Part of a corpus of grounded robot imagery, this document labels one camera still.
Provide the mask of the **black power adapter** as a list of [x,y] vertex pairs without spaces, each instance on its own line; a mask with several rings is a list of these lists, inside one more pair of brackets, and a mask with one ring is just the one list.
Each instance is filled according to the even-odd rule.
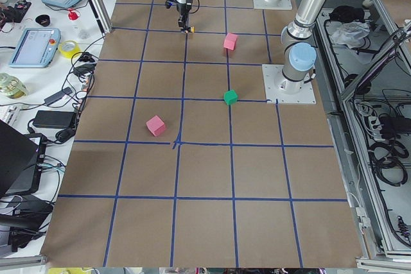
[[66,111],[39,110],[33,120],[36,128],[64,129],[74,123],[76,114]]

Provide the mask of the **yellow tape roll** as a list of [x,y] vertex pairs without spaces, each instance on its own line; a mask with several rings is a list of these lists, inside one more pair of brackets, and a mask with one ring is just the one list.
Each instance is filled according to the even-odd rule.
[[73,58],[80,56],[82,52],[76,41],[67,40],[58,45],[58,50],[64,58]]

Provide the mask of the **pink foam cube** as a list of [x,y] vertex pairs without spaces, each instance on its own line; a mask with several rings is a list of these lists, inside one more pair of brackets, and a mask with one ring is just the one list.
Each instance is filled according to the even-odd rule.
[[223,47],[230,51],[234,51],[236,48],[236,43],[238,40],[238,35],[235,33],[227,33],[223,42]]
[[159,116],[153,116],[146,122],[146,127],[150,133],[158,137],[166,131],[166,124]]

